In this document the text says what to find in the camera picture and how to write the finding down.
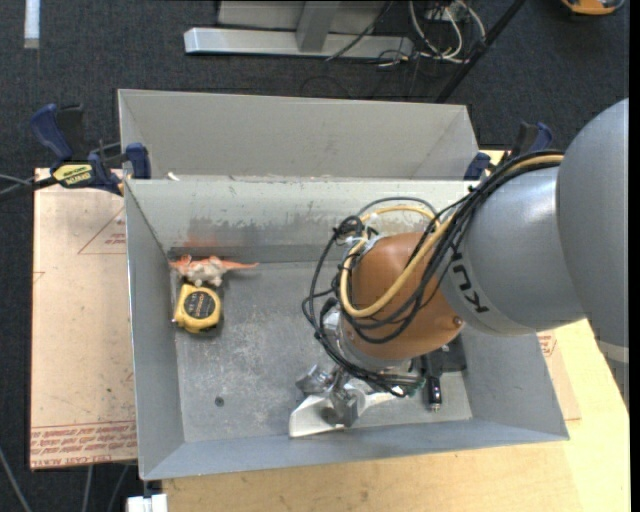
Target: wooden board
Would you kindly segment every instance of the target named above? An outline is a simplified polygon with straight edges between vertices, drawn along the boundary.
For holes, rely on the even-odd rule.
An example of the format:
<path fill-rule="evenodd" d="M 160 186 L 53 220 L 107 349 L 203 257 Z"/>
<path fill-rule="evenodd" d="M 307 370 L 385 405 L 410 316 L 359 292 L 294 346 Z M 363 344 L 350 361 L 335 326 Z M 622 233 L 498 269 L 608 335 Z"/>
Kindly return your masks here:
<path fill-rule="evenodd" d="M 32 469 L 137 457 L 124 201 L 35 194 Z"/>
<path fill-rule="evenodd" d="M 163 482 L 171 512 L 630 510 L 629 416 L 586 322 L 556 331 L 569 441 Z"/>

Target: floor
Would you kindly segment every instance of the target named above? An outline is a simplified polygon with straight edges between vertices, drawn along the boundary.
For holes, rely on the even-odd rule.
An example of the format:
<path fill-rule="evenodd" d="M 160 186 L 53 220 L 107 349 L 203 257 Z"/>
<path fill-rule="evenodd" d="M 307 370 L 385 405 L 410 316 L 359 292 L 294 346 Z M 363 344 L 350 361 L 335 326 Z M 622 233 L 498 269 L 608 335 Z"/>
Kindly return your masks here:
<path fill-rule="evenodd" d="M 511 0 L 475 0 L 490 28 Z M 594 115 L 629 95 L 630 2 L 615 14 L 570 15 L 560 0 L 529 0 L 447 99 L 467 105 L 481 147 L 506 148 L 521 121 L 543 122 L 564 150 Z M 0 173 L 27 178 L 53 155 L 29 131 L 47 103 L 83 103 L 86 146 L 118 140 L 116 91 L 141 88 L 432 102 L 451 65 L 252 56 L 187 56 L 182 35 L 211 26 L 215 2 L 42 0 L 39 49 L 24 48 L 25 4 L 0 5 Z M 411 34 L 406 2 L 376 33 Z M 29 421 L 33 202 L 0 203 L 0 446 L 34 511 L 114 510 L 144 491 L 135 468 L 30 472 Z M 119 479 L 122 485 L 114 495 Z M 22 510 L 0 472 L 0 510 Z"/>

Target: white plastic part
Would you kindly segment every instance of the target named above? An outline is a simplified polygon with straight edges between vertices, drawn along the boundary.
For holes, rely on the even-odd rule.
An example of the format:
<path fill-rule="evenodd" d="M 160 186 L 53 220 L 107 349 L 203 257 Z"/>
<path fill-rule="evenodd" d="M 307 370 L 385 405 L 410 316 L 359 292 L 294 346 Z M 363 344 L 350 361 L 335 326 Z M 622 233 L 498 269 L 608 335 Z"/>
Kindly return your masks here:
<path fill-rule="evenodd" d="M 24 47 L 40 46 L 40 0 L 26 0 L 24 12 Z"/>
<path fill-rule="evenodd" d="M 149 498 L 133 496 L 127 499 L 126 512 L 168 512 L 168 510 L 166 494 L 154 494 Z"/>

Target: yellow cable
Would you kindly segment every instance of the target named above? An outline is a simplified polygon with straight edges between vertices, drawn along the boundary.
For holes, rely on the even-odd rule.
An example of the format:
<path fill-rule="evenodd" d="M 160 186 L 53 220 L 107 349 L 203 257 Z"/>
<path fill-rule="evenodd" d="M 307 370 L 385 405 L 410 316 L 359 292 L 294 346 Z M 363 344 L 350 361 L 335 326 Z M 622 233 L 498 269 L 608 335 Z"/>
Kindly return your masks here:
<path fill-rule="evenodd" d="M 562 161 L 562 155 L 542 155 L 535 156 L 528 160 L 523 160 L 513 166 L 507 168 L 506 172 L 512 172 L 522 167 L 528 165 L 536 165 L 536 164 L 548 164 L 548 163 L 560 163 Z M 354 318 L 364 318 L 367 316 L 375 315 L 378 311 L 380 311 L 383 307 L 385 307 L 391 299 L 393 299 L 398 291 L 402 288 L 402 286 L 407 282 L 409 276 L 414 271 L 415 267 L 418 265 L 418 262 L 425 257 L 427 252 L 431 250 L 431 248 L 435 245 L 435 243 L 440 239 L 440 237 L 447 230 L 453 219 L 455 218 L 455 214 L 451 215 L 447 220 L 445 220 L 438 228 L 435 230 L 433 235 L 422 245 L 420 250 L 417 252 L 415 257 L 409 262 L 407 267 L 404 269 L 402 274 L 398 276 L 398 278 L 394 281 L 394 283 L 389 287 L 389 289 L 384 293 L 382 297 L 380 297 L 376 302 L 374 302 L 371 306 L 368 306 L 364 309 L 356 309 L 349 300 L 347 294 L 347 284 L 349 279 L 349 270 L 351 269 L 351 265 L 353 264 L 353 256 L 360 248 L 367 242 L 366 240 L 361 240 L 358 242 L 350 251 L 347 256 L 347 259 L 343 265 L 343 269 L 340 273 L 340 301 L 342 302 L 342 306 L 345 311 Z"/>
<path fill-rule="evenodd" d="M 396 205 L 393 205 L 393 206 L 385 206 L 384 208 L 379 208 L 374 212 L 367 213 L 366 215 L 363 215 L 362 217 L 360 217 L 360 220 L 364 224 L 365 222 L 367 222 L 369 220 L 369 218 L 373 214 L 382 215 L 383 213 L 397 212 L 397 211 L 415 212 L 415 213 L 419 213 L 421 215 L 424 215 L 425 217 L 429 217 L 430 219 L 434 219 L 435 218 L 435 215 L 433 214 L 433 212 L 431 212 L 429 210 L 425 210 L 424 208 L 420 208 L 419 206 L 412 206 L 412 205 L 408 205 L 408 204 L 396 204 Z"/>

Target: orange toy dinosaur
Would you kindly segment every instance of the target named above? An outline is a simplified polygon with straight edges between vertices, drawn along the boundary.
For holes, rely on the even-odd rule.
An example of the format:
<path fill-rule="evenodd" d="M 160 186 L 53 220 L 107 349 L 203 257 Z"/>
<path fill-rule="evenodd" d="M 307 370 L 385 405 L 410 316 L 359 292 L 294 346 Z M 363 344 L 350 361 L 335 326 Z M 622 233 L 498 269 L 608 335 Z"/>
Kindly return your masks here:
<path fill-rule="evenodd" d="M 182 256 L 178 261 L 170 261 L 169 265 L 196 286 L 202 286 L 202 283 L 220 286 L 225 272 L 229 270 L 246 270 L 258 266 L 257 263 L 245 264 L 221 260 L 217 256 L 193 260 L 188 254 Z"/>

